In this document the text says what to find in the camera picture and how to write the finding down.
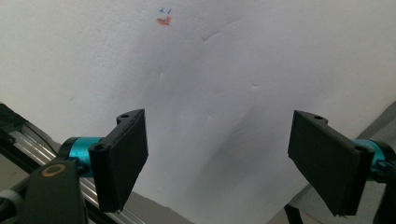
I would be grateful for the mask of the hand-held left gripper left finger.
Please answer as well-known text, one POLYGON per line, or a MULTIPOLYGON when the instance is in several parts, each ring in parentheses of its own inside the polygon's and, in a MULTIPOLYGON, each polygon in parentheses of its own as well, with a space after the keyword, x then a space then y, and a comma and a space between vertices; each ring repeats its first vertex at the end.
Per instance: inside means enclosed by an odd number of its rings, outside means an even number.
POLYGON ((93 179, 101 211, 122 210, 149 156, 145 111, 119 115, 105 137, 67 139, 58 155, 77 161, 81 175, 93 179))

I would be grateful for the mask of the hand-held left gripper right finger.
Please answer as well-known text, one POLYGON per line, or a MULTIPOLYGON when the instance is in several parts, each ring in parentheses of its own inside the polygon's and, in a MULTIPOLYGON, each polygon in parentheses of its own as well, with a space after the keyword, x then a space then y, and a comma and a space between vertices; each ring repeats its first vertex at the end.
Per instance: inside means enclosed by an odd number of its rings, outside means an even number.
POLYGON ((376 214, 396 217, 396 152, 386 143, 349 139, 315 114, 294 111, 288 155, 335 216, 357 214, 368 180, 386 185, 376 214))

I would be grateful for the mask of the black table leg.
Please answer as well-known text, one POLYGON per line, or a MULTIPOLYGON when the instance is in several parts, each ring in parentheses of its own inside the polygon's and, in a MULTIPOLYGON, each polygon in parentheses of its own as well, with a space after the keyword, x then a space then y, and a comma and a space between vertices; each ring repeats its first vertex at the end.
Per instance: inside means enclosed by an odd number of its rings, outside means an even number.
POLYGON ((289 224, 304 224, 299 209, 287 204, 284 206, 284 210, 289 224))

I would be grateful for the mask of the aluminium frame rail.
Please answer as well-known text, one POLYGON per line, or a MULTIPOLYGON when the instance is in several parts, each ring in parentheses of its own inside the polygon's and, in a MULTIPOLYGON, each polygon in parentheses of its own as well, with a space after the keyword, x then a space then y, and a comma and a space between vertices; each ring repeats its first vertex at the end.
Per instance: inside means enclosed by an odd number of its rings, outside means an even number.
POLYGON ((28 174, 0 190, 0 224, 144 224, 125 207, 101 211, 93 179, 58 152, 26 119, 0 105, 0 154, 28 174))

